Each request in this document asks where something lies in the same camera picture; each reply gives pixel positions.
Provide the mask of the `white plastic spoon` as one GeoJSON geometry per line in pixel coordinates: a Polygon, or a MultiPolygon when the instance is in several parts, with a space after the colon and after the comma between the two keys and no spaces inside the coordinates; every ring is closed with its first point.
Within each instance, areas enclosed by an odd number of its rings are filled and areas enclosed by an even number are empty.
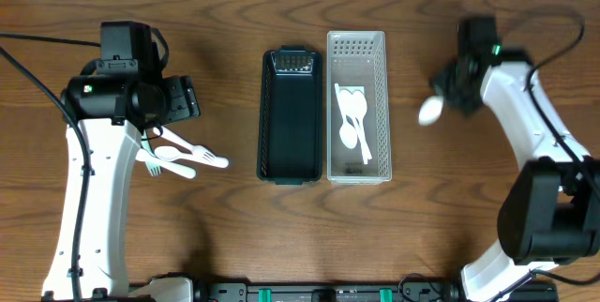
{"type": "Polygon", "coordinates": [[[337,104],[342,119],[342,124],[339,129],[339,137],[347,148],[354,149],[357,145],[358,138],[354,126],[348,120],[347,91],[342,89],[338,83],[335,83],[334,87],[337,96],[337,104]]]}
{"type": "Polygon", "coordinates": [[[361,139],[361,148],[363,152],[364,163],[368,164],[368,162],[372,159],[372,155],[370,153],[370,148],[368,146],[365,127],[364,127],[364,117],[368,111],[368,105],[365,95],[358,94],[354,95],[355,100],[353,101],[354,105],[354,117],[357,120],[357,124],[359,126],[359,138],[361,139]]]}
{"type": "Polygon", "coordinates": [[[418,124],[420,126],[430,126],[434,124],[443,112],[444,99],[442,96],[431,96],[427,98],[418,114],[418,124]]]}
{"type": "MultiPolygon", "coordinates": [[[[348,111],[348,116],[352,119],[355,131],[356,131],[356,134],[357,134],[357,138],[358,138],[358,140],[360,142],[360,147],[361,147],[361,139],[359,138],[359,126],[357,124],[357,120],[354,117],[354,105],[353,105],[353,102],[347,104],[347,111],[348,111]]],[[[363,159],[363,163],[364,163],[362,148],[361,148],[361,154],[362,154],[362,159],[363,159]]]]}

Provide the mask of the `clear plastic basket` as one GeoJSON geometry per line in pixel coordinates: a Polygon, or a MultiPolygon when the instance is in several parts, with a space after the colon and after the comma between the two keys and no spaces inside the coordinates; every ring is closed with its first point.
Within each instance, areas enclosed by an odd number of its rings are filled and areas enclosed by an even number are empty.
{"type": "Polygon", "coordinates": [[[330,182],[379,185],[392,178],[384,32],[327,34],[326,116],[330,182]]]}

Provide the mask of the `black plastic basket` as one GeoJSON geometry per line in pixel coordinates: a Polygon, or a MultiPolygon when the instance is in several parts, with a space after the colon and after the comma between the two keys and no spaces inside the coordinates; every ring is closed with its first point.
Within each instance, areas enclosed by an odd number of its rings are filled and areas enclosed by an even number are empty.
{"type": "Polygon", "coordinates": [[[299,186],[322,171],[322,56],[305,46],[269,50],[262,57],[257,177],[299,186]]]}

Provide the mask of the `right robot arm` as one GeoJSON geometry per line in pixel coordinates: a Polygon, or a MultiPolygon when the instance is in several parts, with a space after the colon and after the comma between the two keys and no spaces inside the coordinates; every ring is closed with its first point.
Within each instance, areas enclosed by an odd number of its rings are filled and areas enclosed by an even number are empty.
{"type": "Polygon", "coordinates": [[[457,26],[457,57],[431,78],[432,97],[421,106],[422,126],[446,106],[464,115],[487,106],[517,160],[518,176],[497,217],[497,239],[445,283],[442,301],[547,301],[533,289],[538,276],[599,251],[599,162],[561,120],[538,77],[541,67],[572,44],[534,63],[520,48],[505,49],[492,16],[457,26]]]}

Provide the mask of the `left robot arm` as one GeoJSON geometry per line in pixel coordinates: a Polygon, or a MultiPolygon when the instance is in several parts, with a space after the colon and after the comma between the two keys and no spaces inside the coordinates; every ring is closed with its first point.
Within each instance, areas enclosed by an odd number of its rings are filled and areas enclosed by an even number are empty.
{"type": "Polygon", "coordinates": [[[100,26],[100,58],[61,93],[67,110],[67,188],[44,301],[123,301],[131,174],[142,135],[199,116],[188,76],[164,78],[169,49],[136,22],[100,26]]]}

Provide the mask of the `white plastic fork top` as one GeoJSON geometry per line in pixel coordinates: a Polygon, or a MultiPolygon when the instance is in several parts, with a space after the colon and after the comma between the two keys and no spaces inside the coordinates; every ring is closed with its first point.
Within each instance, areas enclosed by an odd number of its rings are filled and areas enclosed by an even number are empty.
{"type": "Polygon", "coordinates": [[[210,161],[210,162],[213,162],[217,159],[217,157],[212,152],[210,152],[207,148],[205,148],[201,145],[195,145],[195,144],[188,142],[187,140],[183,139],[182,137],[180,137],[179,135],[177,135],[176,133],[174,133],[173,131],[169,130],[168,128],[166,128],[164,126],[162,126],[161,129],[162,129],[162,133],[161,133],[162,138],[184,147],[186,150],[190,151],[192,155],[202,157],[203,159],[210,161]]]}

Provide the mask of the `white plastic fork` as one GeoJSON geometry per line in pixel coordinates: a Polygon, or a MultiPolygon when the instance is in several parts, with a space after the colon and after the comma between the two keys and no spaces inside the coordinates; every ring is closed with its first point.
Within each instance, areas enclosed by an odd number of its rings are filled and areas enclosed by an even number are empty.
{"type": "Polygon", "coordinates": [[[162,160],[156,157],[156,163],[162,168],[178,174],[187,179],[192,179],[196,176],[196,171],[188,166],[181,165],[178,163],[162,160]]]}
{"type": "Polygon", "coordinates": [[[184,159],[216,168],[227,168],[230,164],[226,158],[215,156],[206,149],[198,153],[184,153],[173,146],[159,146],[154,153],[159,159],[167,161],[184,159]]]}
{"type": "Polygon", "coordinates": [[[177,135],[176,133],[174,133],[173,131],[169,130],[168,128],[166,128],[164,126],[162,126],[161,129],[162,129],[162,133],[161,133],[162,138],[184,147],[186,150],[190,151],[192,155],[202,157],[203,159],[210,161],[210,162],[213,162],[217,159],[217,157],[212,152],[210,152],[207,148],[205,148],[201,145],[195,145],[195,144],[188,142],[187,140],[183,139],[182,137],[180,137],[179,135],[177,135]]]}

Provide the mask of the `white plastic fork middle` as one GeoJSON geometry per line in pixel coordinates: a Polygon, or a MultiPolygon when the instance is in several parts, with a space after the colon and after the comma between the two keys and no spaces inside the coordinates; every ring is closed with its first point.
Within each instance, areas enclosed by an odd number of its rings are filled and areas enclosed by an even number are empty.
{"type": "Polygon", "coordinates": [[[159,146],[154,153],[159,159],[167,161],[184,159],[216,168],[227,168],[230,164],[226,158],[215,156],[206,149],[198,153],[184,153],[173,146],[159,146]]]}

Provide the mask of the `white plastic fork left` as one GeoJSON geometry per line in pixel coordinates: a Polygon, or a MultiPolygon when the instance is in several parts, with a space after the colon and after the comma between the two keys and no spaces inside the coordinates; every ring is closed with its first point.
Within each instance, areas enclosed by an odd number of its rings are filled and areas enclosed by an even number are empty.
{"type": "Polygon", "coordinates": [[[156,163],[162,168],[178,174],[187,179],[192,179],[196,176],[196,171],[188,166],[181,165],[178,163],[162,160],[156,157],[156,163]]]}

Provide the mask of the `white label in basket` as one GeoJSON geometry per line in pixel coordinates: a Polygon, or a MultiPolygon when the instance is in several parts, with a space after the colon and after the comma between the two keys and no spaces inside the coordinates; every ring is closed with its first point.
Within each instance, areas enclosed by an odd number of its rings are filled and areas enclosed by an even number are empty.
{"type": "Polygon", "coordinates": [[[353,102],[355,100],[354,95],[358,94],[365,94],[365,88],[363,86],[337,85],[337,98],[340,107],[353,102]]]}

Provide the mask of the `black mounting rail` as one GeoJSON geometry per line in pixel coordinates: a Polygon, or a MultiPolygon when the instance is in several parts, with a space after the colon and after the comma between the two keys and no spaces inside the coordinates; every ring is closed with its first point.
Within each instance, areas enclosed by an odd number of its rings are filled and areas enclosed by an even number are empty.
{"type": "Polygon", "coordinates": [[[194,301],[209,302],[443,302],[464,301],[458,289],[435,281],[405,281],[399,285],[246,285],[216,283],[198,288],[194,301]]]}

